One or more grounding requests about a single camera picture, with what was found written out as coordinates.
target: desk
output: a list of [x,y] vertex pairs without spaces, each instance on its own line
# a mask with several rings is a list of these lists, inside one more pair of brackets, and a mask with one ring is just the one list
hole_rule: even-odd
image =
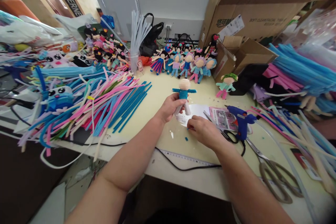
[[[106,137],[103,140],[103,142],[106,144],[118,144],[129,141],[156,113],[164,99],[172,93],[172,88],[178,88],[179,86],[179,80],[177,78],[170,77],[166,73],[161,73],[159,76],[156,76],[155,73],[149,71],[149,67],[145,67],[143,74],[140,73],[138,77],[140,77],[140,83],[142,81],[151,81],[153,87],[149,90],[147,97],[144,99],[138,110],[134,113],[133,117],[120,134],[112,134],[112,129],[107,131]],[[228,95],[226,100],[217,99],[215,95],[218,91],[218,88],[215,85],[214,79],[212,77],[203,78],[201,84],[195,84],[192,81],[191,89],[197,90],[196,94],[190,94],[189,102],[191,105],[201,104],[207,106],[224,107],[225,104],[233,105],[244,110],[248,110],[252,105],[254,105],[253,100],[249,95]],[[262,121],[261,123],[266,125],[266,127],[278,140],[286,141],[285,138],[283,138],[277,131],[272,129],[271,126],[266,122]],[[291,168],[288,162],[273,139],[268,136],[268,134],[259,125],[252,125],[252,129],[253,134],[248,136],[250,140],[268,158],[280,163],[290,171]],[[64,141],[58,141],[57,144],[59,146],[78,152],[82,152],[87,148],[86,146],[78,146]],[[238,152],[241,153],[241,144],[239,143],[235,146]],[[185,156],[197,158],[210,163],[219,163],[214,152],[203,146],[197,140],[193,139],[192,136],[188,134],[186,128],[180,125],[180,123],[175,118],[165,125],[157,147],[169,152],[180,153]],[[298,174],[300,175],[303,184],[309,193],[310,199],[314,204],[316,214],[318,216],[325,216],[327,213],[333,212],[335,204],[332,197],[324,191],[321,183],[309,178],[308,174],[302,169],[299,162],[292,155],[290,151],[291,146],[284,145],[284,148],[286,149],[291,161],[294,163],[294,166],[296,167]],[[98,158],[109,161],[119,149],[120,147],[101,146]],[[96,146],[92,146],[86,152],[86,154],[94,156],[95,150]],[[197,166],[194,162],[182,158],[172,156],[169,156],[169,158],[172,160],[172,162],[181,168]],[[258,159],[248,145],[246,146],[246,154],[244,155],[244,159],[247,161],[256,175],[260,177]],[[213,168],[187,172],[178,171],[171,164],[169,164],[168,161],[164,159],[164,157],[158,151],[154,151],[153,157],[145,173],[150,176],[220,198],[222,200],[228,200],[224,188],[225,178],[221,169]],[[312,221],[310,219],[305,200],[303,198],[297,198],[294,195],[291,195],[291,197],[293,199],[293,204],[282,204],[286,212],[290,215],[295,223],[311,223]]]

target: clear plastic cup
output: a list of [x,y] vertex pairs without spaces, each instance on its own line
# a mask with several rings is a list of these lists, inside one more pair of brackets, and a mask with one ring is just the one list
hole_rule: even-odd
[[124,54],[126,57],[126,60],[128,62],[130,62],[130,70],[136,74],[137,69],[138,69],[138,60],[139,60],[139,56],[140,56],[140,51],[138,51],[137,53],[133,53],[132,50],[130,49],[129,51],[127,49],[124,50]]

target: scissors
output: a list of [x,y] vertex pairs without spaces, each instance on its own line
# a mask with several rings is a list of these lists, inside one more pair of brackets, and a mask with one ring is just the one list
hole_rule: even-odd
[[205,116],[208,118],[208,120],[210,121],[210,122],[212,122],[214,125],[216,125],[216,128],[220,131],[220,133],[222,134],[222,136],[226,139],[226,140],[228,140],[228,141],[230,141],[231,143],[234,143],[234,144],[237,144],[238,143],[238,139],[236,138],[236,136],[235,136],[235,134],[233,134],[231,131],[229,131],[229,130],[222,130],[214,121],[213,121],[213,119],[211,118],[211,116],[206,112],[206,111],[203,111],[203,113],[205,114]]
[[[274,197],[281,203],[286,203],[286,204],[292,204],[293,200],[290,197],[290,195],[286,192],[286,190],[281,186],[281,182],[284,183],[289,190],[296,196],[296,197],[300,197],[303,198],[303,195],[298,192],[288,181],[287,179],[285,179],[285,177],[280,173],[280,170],[284,171],[297,185],[298,188],[299,184],[296,181],[295,177],[282,165],[278,164],[277,162],[274,162],[272,160],[269,160],[264,154],[261,153],[261,151],[250,141],[249,138],[246,138],[247,143],[251,146],[252,150],[255,152],[255,154],[257,155],[260,165],[259,165],[259,170],[260,170],[260,174],[261,177],[264,181],[264,183],[266,184],[266,186],[268,187],[268,189],[271,191],[271,193],[274,195]],[[268,166],[266,165],[268,164],[268,166],[274,171],[274,173],[276,174],[276,176],[278,178],[276,178],[274,176],[274,174],[271,172],[271,170],[268,168]],[[275,185],[278,187],[278,189],[280,190],[280,192],[283,194],[283,199],[274,191],[274,189],[272,188],[270,182],[268,181],[267,177],[266,177],[266,173],[272,178],[273,182],[275,183]]]

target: black bag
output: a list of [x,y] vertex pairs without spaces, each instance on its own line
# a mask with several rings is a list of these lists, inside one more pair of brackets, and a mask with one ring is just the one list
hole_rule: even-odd
[[160,33],[163,30],[164,23],[158,23],[157,25],[153,26],[153,21],[154,21],[154,16],[152,13],[147,13],[145,15],[145,18],[150,15],[153,17],[152,19],[152,28],[143,40],[143,42],[140,45],[140,55],[141,56],[146,56],[146,57],[152,57],[154,53],[156,53],[156,50],[159,49],[158,45],[155,43],[155,40],[157,37],[160,35]]

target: cardboard box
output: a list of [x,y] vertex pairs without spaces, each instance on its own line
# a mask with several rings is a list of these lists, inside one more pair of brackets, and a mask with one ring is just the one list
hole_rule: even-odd
[[243,37],[225,37],[223,44],[217,46],[217,66],[212,75],[216,82],[221,82],[225,74],[239,74],[249,64],[268,64],[277,54],[248,38],[244,43]]
[[267,45],[311,0],[209,0],[201,28],[199,47],[207,46],[239,14],[245,27],[236,36]]

